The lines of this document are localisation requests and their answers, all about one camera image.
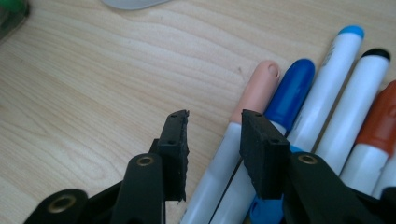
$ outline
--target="metal rivet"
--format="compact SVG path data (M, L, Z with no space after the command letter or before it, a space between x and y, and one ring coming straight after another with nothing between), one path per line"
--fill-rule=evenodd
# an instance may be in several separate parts
M150 165L152 163L154 163L154 159L152 159L151 157L142 157L139 160L137 160L136 162L139 166L147 166Z
M76 197L71 194L61 195L54 200L48 207L50 213L61 213L76 203Z
M298 159L300 161L302 161L303 163L310 164L310 165L314 165L314 164L318 163L318 160L315 157L310 156L308 154L301 155L298 157Z

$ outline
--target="red marker cap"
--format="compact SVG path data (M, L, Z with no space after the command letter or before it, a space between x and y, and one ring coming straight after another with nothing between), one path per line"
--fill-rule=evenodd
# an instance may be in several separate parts
M396 143L396 80L376 97L356 144L378 147L391 156Z

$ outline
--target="blue marker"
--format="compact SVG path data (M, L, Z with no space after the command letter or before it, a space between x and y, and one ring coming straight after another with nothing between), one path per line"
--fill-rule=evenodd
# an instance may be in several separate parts
M315 66L312 62L301 59L291 66L282 79L271 104L264 113L281 133L286 134L291 130L308 94L314 74ZM251 223L279 223L283 217L282 203L283 200L262 200L256 196L249 211Z
M283 134L291 129L294 118L309 91L314 74L315 66L310 60L296 61L286 72L268 105L264 115ZM242 223L255 194L248 171L242 163L220 201L211 223Z

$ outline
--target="pen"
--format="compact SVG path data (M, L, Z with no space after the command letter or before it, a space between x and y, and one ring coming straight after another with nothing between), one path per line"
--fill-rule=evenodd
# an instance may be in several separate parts
M359 59L316 150L340 175L370 106L389 67L384 49L370 49Z
M291 147L302 151L312 150L363 38L363 30L357 25L350 25L343 28L332 42L288 135Z
M396 144L396 80L376 97L355 141L341 180L367 195L373 193Z
M315 66L308 59L296 61L283 76L264 115L283 134L289 131L303 103L315 74ZM239 224L246 217L256 194L244 163L241 163L230 186L219 202L211 223Z
M279 81L275 62L259 63L230 117L230 124L212 162L205 170L180 223L208 223L240 159L242 110L262 113Z

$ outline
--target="wood grain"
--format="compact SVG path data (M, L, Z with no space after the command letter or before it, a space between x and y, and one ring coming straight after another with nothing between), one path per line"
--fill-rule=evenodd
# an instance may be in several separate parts
M22 223L61 189L90 196L120 181L166 116L191 112L187 200L262 60L320 66L340 28L361 54L396 53L396 2L174 0L138 11L99 0L31 0L0 45L0 222ZM391 64L382 88L396 78ZM186 203L169 203L177 223Z

